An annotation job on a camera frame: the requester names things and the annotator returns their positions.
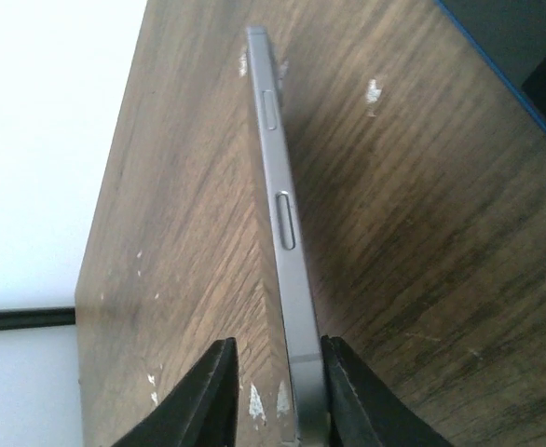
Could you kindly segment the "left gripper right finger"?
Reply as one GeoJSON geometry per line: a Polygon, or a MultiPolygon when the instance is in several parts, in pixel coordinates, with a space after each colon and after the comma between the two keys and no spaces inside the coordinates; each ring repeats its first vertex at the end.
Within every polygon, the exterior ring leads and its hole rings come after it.
{"type": "Polygon", "coordinates": [[[444,446],[340,337],[323,336],[331,446],[444,446]]]}

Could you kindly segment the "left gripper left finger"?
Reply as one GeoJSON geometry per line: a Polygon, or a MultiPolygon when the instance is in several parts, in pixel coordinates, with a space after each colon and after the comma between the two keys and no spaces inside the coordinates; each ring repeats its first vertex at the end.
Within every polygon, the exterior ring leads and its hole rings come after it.
{"type": "Polygon", "coordinates": [[[213,342],[158,406],[115,445],[234,446],[239,357],[233,337],[213,342]]]}

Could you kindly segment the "phone with black screen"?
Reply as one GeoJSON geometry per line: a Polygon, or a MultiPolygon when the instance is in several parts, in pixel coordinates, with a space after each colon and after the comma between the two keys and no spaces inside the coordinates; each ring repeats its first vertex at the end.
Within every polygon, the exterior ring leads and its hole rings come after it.
{"type": "Polygon", "coordinates": [[[440,1],[546,133],[546,1],[440,1]]]}

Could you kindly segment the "left black frame post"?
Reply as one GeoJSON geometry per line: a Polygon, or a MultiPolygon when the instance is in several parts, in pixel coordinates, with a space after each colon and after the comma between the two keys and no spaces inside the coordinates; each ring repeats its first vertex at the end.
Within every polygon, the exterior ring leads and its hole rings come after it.
{"type": "Polygon", "coordinates": [[[73,307],[0,310],[0,331],[75,325],[73,307]]]}

